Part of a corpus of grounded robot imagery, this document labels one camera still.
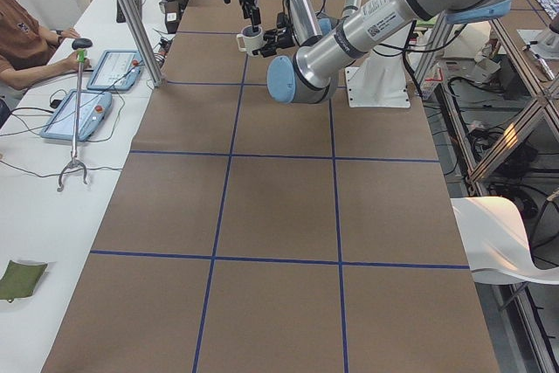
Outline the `green cloth pouch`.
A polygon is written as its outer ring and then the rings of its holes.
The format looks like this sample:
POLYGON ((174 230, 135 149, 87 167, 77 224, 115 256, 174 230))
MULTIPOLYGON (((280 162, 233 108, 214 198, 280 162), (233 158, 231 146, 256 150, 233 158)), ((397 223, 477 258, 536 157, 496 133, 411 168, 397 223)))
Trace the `green cloth pouch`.
POLYGON ((47 267, 46 263, 26 265, 11 260, 1 278, 1 299, 13 302, 32 296, 47 267))

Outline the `white curled paper sheet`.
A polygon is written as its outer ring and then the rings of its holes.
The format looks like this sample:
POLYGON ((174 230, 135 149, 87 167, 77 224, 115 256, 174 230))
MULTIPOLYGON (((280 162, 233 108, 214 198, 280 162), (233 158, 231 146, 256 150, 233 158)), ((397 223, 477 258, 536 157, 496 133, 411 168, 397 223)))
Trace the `white curled paper sheet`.
POLYGON ((487 285, 558 284, 558 269, 535 266, 521 214, 504 197, 451 200, 473 281, 487 285))

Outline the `person in brown shirt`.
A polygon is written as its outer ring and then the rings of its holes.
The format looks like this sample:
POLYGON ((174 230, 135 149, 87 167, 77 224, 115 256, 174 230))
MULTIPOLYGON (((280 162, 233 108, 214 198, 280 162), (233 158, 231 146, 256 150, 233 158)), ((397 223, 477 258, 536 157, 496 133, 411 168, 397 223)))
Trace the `person in brown shirt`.
POLYGON ((78 53, 57 62, 53 54, 67 38, 79 38, 73 28, 52 31, 39 23, 17 0, 1 0, 1 82, 18 91, 79 70, 78 53))

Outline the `white ribbed mug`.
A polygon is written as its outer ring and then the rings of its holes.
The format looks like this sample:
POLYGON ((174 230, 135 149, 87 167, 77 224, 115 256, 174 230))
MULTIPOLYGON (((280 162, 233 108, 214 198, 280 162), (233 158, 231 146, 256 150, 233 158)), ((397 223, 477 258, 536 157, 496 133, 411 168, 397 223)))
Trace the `white ribbed mug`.
POLYGON ((249 57, 257 57, 259 50, 264 46, 264 32, 260 26, 246 26, 236 36, 238 50, 249 57))

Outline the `aluminium frame post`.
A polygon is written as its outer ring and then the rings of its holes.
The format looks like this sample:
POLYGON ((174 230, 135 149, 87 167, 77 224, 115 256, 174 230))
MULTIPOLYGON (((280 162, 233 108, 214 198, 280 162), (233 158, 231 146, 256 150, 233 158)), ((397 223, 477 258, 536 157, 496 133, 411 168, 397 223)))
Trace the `aluminium frame post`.
POLYGON ((133 36, 136 47, 141 54, 143 64, 147 68, 154 87, 162 84, 163 77, 160 66, 158 65, 151 44, 148 40, 147 32, 144 29, 138 8, 134 0, 117 0, 123 9, 126 23, 133 36))

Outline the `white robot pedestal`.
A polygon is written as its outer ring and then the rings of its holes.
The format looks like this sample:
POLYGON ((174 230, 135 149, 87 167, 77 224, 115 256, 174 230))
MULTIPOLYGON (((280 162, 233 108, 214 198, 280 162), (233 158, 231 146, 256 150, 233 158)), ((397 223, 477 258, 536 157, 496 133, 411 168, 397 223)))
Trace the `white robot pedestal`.
POLYGON ((377 46, 359 65, 344 70, 350 107, 409 108, 402 52, 377 46))

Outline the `far blue teach pendant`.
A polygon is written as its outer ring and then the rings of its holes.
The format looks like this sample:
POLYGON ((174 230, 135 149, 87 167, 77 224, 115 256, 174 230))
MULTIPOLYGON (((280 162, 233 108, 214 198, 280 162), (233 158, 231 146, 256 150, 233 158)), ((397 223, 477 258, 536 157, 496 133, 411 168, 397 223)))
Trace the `far blue teach pendant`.
POLYGON ((142 57, 135 50, 105 50, 86 88, 93 91, 127 91, 141 76, 142 57))

